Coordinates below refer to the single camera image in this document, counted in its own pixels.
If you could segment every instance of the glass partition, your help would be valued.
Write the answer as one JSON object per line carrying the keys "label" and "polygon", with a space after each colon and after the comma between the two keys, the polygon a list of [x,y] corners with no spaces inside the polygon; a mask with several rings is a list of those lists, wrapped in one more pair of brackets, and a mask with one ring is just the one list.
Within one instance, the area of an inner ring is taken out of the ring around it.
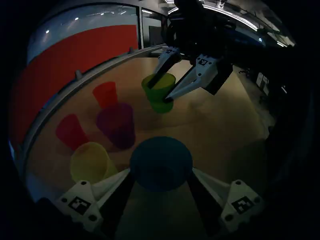
{"label": "glass partition", "polygon": [[166,22],[163,15],[142,9],[143,46],[145,48],[164,43],[161,35],[161,22]]}
{"label": "glass partition", "polygon": [[63,12],[39,26],[31,35],[27,63],[55,43],[80,32],[117,25],[136,25],[136,7],[115,4],[84,6]]}

